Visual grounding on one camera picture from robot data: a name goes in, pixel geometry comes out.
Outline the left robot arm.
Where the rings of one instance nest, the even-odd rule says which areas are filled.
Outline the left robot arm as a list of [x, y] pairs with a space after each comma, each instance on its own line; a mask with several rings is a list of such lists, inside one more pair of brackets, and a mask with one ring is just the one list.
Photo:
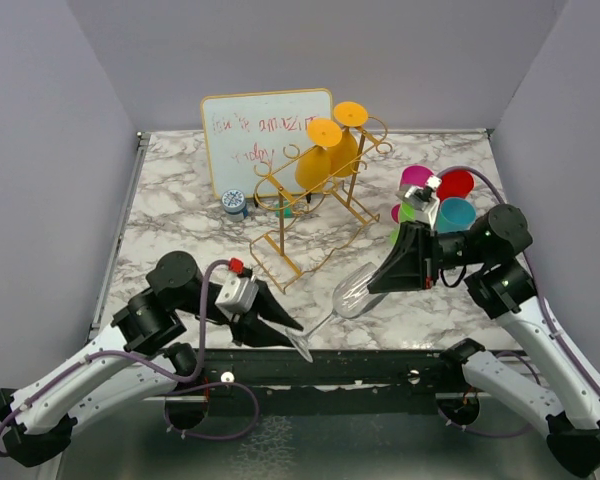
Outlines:
[[109, 325], [52, 372], [24, 388], [0, 388], [0, 457], [38, 466], [113, 410], [194, 392], [207, 377], [209, 324], [254, 348], [288, 347], [278, 329], [303, 328], [236, 258], [202, 270], [189, 253], [172, 251], [146, 281]]

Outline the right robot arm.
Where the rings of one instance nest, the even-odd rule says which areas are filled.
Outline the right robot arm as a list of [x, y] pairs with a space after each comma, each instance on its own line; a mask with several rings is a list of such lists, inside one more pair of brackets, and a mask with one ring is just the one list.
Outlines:
[[492, 207], [465, 231], [438, 233], [405, 222], [368, 289], [427, 290], [445, 270], [478, 266], [464, 280], [471, 299], [515, 339], [548, 385], [525, 378], [471, 339], [445, 350], [441, 383], [452, 391], [471, 385], [495, 397], [544, 437], [565, 470], [586, 478], [600, 468], [600, 373], [518, 262], [531, 243], [525, 216], [510, 204]]

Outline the clear wine glass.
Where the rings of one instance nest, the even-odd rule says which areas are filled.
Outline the clear wine glass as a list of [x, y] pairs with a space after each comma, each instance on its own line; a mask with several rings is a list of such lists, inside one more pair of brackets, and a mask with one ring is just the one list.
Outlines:
[[286, 336], [292, 346], [309, 363], [313, 362], [310, 352], [310, 338], [326, 323], [342, 318], [354, 320], [372, 311], [387, 296], [387, 293], [371, 293], [368, 285], [377, 270], [373, 262], [368, 262], [342, 279], [331, 296], [331, 311], [305, 333], [295, 333], [286, 329]]

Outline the green wine glass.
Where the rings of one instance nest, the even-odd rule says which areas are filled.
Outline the green wine glass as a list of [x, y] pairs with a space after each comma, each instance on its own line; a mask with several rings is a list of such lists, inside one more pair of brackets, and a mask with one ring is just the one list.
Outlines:
[[414, 209], [406, 203], [395, 205], [391, 210], [391, 217], [397, 224], [389, 236], [390, 243], [394, 245], [399, 235], [400, 225], [404, 222], [410, 222], [415, 219]]

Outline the pink wine glass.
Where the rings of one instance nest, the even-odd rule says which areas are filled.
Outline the pink wine glass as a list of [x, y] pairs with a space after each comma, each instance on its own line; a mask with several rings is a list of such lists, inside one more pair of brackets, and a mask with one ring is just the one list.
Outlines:
[[[426, 184], [427, 179], [433, 174], [429, 168], [421, 165], [411, 165], [405, 168], [402, 172], [400, 185], [416, 185], [422, 187]], [[402, 206], [396, 204], [391, 210], [392, 219], [396, 223], [400, 223], [402, 219]]]

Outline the teal wine glass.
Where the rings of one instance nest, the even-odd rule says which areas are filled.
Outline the teal wine glass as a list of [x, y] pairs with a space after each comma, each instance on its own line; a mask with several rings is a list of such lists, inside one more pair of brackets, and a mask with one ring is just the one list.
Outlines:
[[449, 197], [440, 204], [435, 229], [439, 233], [467, 230], [476, 219], [473, 205], [460, 197]]

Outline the red wine glass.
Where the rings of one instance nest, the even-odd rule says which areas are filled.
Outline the red wine glass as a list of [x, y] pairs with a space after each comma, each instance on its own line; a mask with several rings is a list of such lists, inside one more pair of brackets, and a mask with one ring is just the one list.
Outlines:
[[466, 170], [454, 170], [441, 176], [436, 194], [441, 202], [448, 198], [465, 199], [475, 186], [473, 175]]

